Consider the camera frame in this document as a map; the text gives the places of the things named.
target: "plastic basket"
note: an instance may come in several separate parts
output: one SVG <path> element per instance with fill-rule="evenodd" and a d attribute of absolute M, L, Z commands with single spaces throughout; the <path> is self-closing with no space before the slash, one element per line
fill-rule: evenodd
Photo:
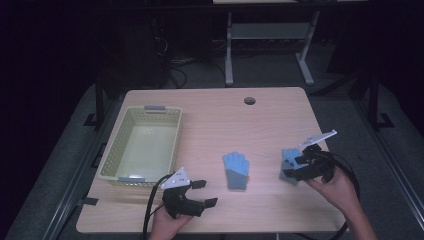
<path fill-rule="evenodd" d="M 182 110 L 128 107 L 98 174 L 113 184 L 153 186 L 174 168 Z"/>

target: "hole in table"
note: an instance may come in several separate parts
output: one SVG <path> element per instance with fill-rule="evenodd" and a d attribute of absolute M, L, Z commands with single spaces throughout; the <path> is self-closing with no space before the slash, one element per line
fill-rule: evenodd
<path fill-rule="evenodd" d="M 247 105 L 253 105 L 256 103 L 256 99 L 252 97 L 247 97 L 244 99 L 244 103 L 246 103 Z"/>

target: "table top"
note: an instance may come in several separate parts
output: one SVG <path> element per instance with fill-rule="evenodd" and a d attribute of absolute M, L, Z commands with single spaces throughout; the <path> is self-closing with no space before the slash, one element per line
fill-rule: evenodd
<path fill-rule="evenodd" d="M 253 105 L 246 97 L 256 100 Z M 130 91 L 110 138 L 128 106 L 182 108 L 182 132 L 175 170 L 184 167 L 203 189 L 189 190 L 193 200 L 218 198 L 180 232 L 309 232 L 336 231 L 343 215 L 304 182 L 293 186 L 278 178 L 281 150 L 297 147 L 308 135 L 320 134 L 315 115 L 301 88 L 224 88 Z M 325 142 L 320 146 L 327 149 Z M 110 148 L 110 141 L 105 152 Z M 246 191 L 227 188 L 222 156 L 238 151 L 250 162 Z M 77 229 L 85 233 L 142 232 L 150 188 L 115 186 L 94 178 Z M 154 206 L 161 203 L 158 190 Z"/>

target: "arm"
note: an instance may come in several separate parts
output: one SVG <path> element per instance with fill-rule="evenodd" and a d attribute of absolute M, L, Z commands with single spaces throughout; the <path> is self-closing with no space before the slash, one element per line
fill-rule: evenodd
<path fill-rule="evenodd" d="M 193 216 L 181 215 L 179 218 L 173 219 L 165 207 L 159 208 L 153 218 L 149 240 L 171 240 L 192 218 Z"/>
<path fill-rule="evenodd" d="M 343 213 L 355 240 L 377 239 L 359 204 L 352 182 L 340 168 L 336 167 L 334 177 L 328 183 L 320 183 L 314 179 L 306 183 Z"/>

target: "blue cloth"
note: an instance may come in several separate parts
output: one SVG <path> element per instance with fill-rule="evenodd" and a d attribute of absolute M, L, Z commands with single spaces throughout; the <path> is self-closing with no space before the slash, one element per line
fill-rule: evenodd
<path fill-rule="evenodd" d="M 229 189 L 246 190 L 250 163 L 243 154 L 232 152 L 222 156 Z"/>

